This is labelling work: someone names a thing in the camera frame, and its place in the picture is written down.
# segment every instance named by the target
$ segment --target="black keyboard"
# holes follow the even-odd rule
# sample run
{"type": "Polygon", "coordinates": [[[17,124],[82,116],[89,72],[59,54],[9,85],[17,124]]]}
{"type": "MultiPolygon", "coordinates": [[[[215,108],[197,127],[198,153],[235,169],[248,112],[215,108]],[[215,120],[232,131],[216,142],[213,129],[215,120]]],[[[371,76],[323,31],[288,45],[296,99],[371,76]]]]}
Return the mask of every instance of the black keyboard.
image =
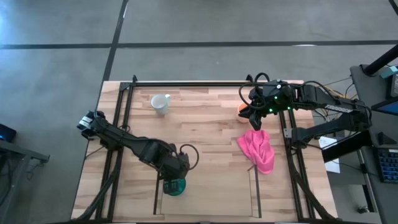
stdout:
{"type": "Polygon", "coordinates": [[[381,182],[398,184],[398,150],[375,150],[381,182]]]}

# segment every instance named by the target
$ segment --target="white paper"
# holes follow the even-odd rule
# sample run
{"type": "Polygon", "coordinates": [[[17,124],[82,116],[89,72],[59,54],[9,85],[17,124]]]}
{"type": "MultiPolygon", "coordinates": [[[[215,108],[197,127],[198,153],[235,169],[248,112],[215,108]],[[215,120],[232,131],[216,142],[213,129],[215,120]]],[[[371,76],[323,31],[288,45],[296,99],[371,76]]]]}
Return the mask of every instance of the white paper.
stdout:
{"type": "MultiPolygon", "coordinates": [[[[321,148],[323,148],[325,146],[330,147],[330,146],[334,146],[335,144],[333,144],[333,143],[335,143],[335,142],[337,142],[337,139],[332,139],[332,138],[328,138],[328,137],[321,137],[319,139],[319,146],[321,148]]],[[[340,173],[340,165],[338,164],[339,163],[338,159],[335,159],[333,161],[325,163],[326,170],[329,171],[329,172],[335,172],[335,173],[339,174],[340,173]]]]}

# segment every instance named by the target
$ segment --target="wooden table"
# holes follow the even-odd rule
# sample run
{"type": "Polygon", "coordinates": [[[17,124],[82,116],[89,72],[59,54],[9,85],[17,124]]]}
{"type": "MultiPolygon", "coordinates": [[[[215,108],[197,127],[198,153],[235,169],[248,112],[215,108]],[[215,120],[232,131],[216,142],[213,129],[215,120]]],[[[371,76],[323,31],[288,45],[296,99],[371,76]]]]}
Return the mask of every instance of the wooden table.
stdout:
{"type": "MultiPolygon", "coordinates": [[[[101,91],[98,110],[105,113],[108,121],[113,120],[119,84],[105,82],[101,91]]],[[[247,96],[250,89],[243,88],[243,95],[247,96]]],[[[236,144],[237,137],[251,129],[250,124],[236,120],[241,103],[237,87],[135,87],[129,114],[130,133],[175,143],[177,148],[185,143],[193,144],[200,152],[200,161],[198,167],[188,173],[183,195],[171,197],[159,192],[157,214],[163,215],[153,215],[157,173],[125,149],[113,221],[297,221],[282,130],[279,117],[274,115],[262,120],[262,129],[269,133],[275,150],[275,166],[271,174],[259,173],[262,218],[256,218],[254,172],[247,173],[251,161],[236,144]],[[164,117],[157,116],[150,107],[150,99],[155,94],[172,96],[169,113],[164,117]]],[[[310,111],[295,111],[295,118],[298,127],[314,125],[310,111]]],[[[98,141],[90,142],[87,153],[99,146],[98,141]]],[[[193,164],[196,154],[189,148],[184,150],[193,164]]],[[[303,150],[303,156],[312,192],[328,212],[337,217],[320,150],[308,147],[303,150]]],[[[98,193],[105,157],[106,150],[101,150],[85,161],[72,218],[82,214],[98,193]]],[[[300,198],[304,214],[307,214],[301,191],[300,198]]],[[[105,200],[104,214],[109,203],[107,199],[109,196],[105,200]]]]}

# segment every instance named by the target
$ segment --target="gray floor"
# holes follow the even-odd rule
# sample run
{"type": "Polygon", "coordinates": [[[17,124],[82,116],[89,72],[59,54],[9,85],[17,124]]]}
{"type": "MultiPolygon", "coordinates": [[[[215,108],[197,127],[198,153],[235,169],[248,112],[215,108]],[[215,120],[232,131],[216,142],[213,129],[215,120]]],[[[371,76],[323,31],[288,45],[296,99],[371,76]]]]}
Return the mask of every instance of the gray floor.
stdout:
{"type": "MultiPolygon", "coordinates": [[[[0,0],[0,44],[111,43],[122,0],[0,0]]],[[[388,0],[130,0],[120,42],[397,39],[388,0]]],[[[329,83],[390,45],[118,49],[110,80],[242,80],[248,73],[329,83]]],[[[51,154],[24,183],[15,223],[70,218],[87,142],[75,128],[96,106],[109,49],[0,50],[0,123],[51,154]]],[[[344,92],[351,84],[332,87],[344,92]]],[[[352,170],[330,176],[339,216],[352,170]]]]}

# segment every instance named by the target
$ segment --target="pink towel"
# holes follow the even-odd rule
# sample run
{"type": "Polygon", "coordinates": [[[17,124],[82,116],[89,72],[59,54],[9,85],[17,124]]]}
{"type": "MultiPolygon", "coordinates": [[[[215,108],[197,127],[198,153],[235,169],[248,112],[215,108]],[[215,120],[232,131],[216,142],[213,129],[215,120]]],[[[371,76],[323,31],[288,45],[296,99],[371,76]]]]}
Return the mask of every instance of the pink towel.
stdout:
{"type": "Polygon", "coordinates": [[[249,130],[237,140],[242,149],[253,164],[263,174],[269,174],[274,169],[274,149],[269,144],[269,135],[263,131],[249,130]]]}

